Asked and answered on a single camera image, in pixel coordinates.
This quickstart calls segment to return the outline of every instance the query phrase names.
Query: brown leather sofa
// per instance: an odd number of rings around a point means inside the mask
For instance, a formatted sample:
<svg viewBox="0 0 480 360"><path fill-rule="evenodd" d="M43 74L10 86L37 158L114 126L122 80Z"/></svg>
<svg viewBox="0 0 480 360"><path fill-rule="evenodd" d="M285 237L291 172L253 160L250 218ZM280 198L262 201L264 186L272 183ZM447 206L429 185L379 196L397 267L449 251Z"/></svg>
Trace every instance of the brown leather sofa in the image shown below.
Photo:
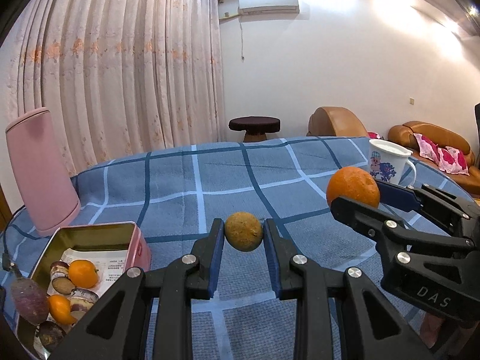
<svg viewBox="0 0 480 360"><path fill-rule="evenodd" d="M363 123L344 107L320 107L308 122L307 137L368 137Z"/></svg>
<svg viewBox="0 0 480 360"><path fill-rule="evenodd" d="M413 156L431 167L438 168L433 161L420 157L419 146L415 139L416 134L423 134L439 147L451 146L463 152L470 175L448 175L453 181L471 195L480 195L480 170L475 167L475 155L469 143L460 135L434 124L413 121L401 126L393 126L388 131L388 140L413 150Z"/></svg>

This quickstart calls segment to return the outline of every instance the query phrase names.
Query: pink speaker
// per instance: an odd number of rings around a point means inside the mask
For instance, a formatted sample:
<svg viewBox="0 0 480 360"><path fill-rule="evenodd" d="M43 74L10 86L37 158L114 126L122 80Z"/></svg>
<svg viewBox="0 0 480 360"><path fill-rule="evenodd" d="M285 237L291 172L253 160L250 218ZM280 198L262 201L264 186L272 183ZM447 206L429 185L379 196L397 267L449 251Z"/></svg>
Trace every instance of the pink speaker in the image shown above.
<svg viewBox="0 0 480 360"><path fill-rule="evenodd" d="M50 111L38 108L10 123L6 130L11 167L28 214L42 236L67 226L80 211L53 133Z"/></svg>

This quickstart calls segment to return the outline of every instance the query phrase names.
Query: pink tin box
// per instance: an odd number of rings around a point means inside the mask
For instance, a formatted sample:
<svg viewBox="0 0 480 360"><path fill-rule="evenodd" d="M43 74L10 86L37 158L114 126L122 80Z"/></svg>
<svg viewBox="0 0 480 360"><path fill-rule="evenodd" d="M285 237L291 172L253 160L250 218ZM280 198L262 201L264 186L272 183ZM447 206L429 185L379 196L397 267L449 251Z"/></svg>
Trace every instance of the pink tin box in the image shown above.
<svg viewBox="0 0 480 360"><path fill-rule="evenodd" d="M50 264L60 260L63 252L69 248L75 251L127 250L124 272L133 266L144 271L150 270L152 254L136 223L103 223L60 227L43 250L30 278L46 290L50 284ZM21 317L17 318L16 334L34 358L42 358L33 347L35 326Z"/></svg>

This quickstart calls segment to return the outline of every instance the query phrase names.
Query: white mug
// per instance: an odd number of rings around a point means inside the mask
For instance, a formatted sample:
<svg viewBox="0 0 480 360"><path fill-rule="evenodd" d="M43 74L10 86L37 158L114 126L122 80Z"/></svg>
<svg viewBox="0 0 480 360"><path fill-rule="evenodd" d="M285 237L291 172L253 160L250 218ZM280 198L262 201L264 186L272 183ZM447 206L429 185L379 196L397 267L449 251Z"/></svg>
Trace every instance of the white mug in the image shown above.
<svg viewBox="0 0 480 360"><path fill-rule="evenodd" d="M374 179L388 181L392 184L400 182L405 165L413 170L413 181L417 179L417 169L409 160L412 150L405 149L388 140L370 139L368 154L368 171Z"/></svg>

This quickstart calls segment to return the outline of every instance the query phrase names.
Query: small orange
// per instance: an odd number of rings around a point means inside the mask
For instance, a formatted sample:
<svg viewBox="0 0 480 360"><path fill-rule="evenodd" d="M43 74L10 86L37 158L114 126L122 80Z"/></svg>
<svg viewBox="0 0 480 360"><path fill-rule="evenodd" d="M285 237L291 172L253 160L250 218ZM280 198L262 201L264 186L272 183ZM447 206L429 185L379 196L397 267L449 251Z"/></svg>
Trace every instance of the small orange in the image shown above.
<svg viewBox="0 0 480 360"><path fill-rule="evenodd" d="M363 169L347 166L336 171L327 186L327 204L339 196L346 196L378 208L380 191L374 178Z"/></svg>
<svg viewBox="0 0 480 360"><path fill-rule="evenodd" d="M76 259L68 268L68 277L80 288L92 288L98 282L98 269L87 259Z"/></svg>
<svg viewBox="0 0 480 360"><path fill-rule="evenodd" d="M70 301L62 295L51 295L49 297L49 309L54 320L61 325L71 325L77 322L70 315Z"/></svg>

